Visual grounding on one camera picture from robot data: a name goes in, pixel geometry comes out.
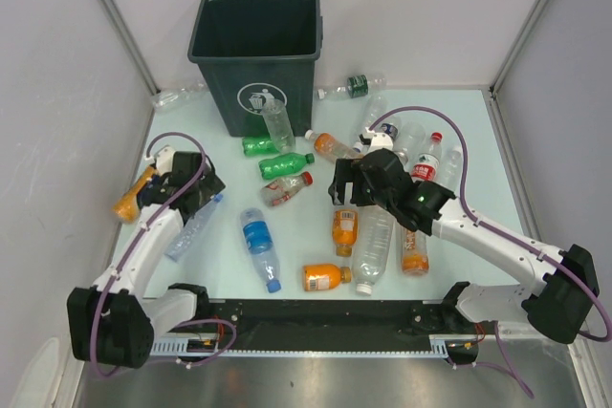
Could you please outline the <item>orange juice bottle barcode up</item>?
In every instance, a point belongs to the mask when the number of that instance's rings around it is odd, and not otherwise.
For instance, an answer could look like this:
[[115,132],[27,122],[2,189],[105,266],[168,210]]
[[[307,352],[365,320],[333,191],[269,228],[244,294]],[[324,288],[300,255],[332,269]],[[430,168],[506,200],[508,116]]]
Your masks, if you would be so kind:
[[358,239],[358,222],[359,214],[356,210],[341,208],[334,212],[332,239],[337,256],[352,255],[353,246]]

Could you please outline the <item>yellow navy milk tea bottle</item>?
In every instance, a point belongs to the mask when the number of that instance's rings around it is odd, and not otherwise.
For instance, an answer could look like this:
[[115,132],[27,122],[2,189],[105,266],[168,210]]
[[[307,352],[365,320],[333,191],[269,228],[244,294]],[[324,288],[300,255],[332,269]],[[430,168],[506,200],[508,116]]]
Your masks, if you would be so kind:
[[148,165],[131,188],[113,205],[115,216],[123,224],[133,224],[140,216],[140,208],[137,201],[138,193],[151,181],[157,173],[154,166]]

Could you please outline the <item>orange juice bottle front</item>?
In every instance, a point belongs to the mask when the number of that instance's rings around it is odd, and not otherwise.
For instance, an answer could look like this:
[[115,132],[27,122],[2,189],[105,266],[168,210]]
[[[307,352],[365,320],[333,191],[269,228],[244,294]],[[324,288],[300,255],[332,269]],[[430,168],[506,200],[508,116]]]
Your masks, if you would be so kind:
[[305,291],[333,290],[352,281],[351,269],[333,264],[307,265],[302,268],[302,286]]

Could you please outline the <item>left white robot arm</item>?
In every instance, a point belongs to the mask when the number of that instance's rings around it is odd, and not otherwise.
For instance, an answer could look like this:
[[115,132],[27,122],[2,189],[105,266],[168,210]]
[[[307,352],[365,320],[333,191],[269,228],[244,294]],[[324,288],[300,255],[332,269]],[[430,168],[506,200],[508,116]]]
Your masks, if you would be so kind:
[[120,211],[120,218],[135,228],[119,261],[91,287],[75,288],[68,296],[75,359],[138,369],[165,333],[182,324],[198,332],[209,324],[204,287],[175,283],[157,299],[143,298],[170,247],[224,188],[213,164],[198,152],[167,146],[155,155]]

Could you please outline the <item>clear bottle blue cap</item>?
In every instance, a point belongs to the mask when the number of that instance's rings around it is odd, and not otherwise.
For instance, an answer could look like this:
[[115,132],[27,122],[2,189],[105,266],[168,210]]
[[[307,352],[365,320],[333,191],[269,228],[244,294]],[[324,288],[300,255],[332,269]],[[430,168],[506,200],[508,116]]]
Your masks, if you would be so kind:
[[216,194],[211,201],[198,210],[195,215],[190,218],[180,233],[173,239],[164,256],[169,260],[178,263],[190,248],[194,246],[204,235],[205,229],[212,220],[219,204],[224,200],[222,193]]

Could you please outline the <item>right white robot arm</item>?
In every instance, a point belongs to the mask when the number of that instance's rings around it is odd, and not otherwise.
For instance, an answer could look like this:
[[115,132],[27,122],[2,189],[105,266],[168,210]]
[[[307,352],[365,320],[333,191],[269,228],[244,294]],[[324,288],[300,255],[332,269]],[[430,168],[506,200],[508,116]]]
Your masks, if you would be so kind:
[[603,309],[589,251],[546,245],[477,217],[451,190],[413,181],[390,150],[338,160],[328,193],[336,204],[384,210],[400,226],[454,243],[515,280],[513,286],[464,286],[441,308],[442,323],[453,333],[474,322],[526,321],[544,336],[571,344],[589,312]]

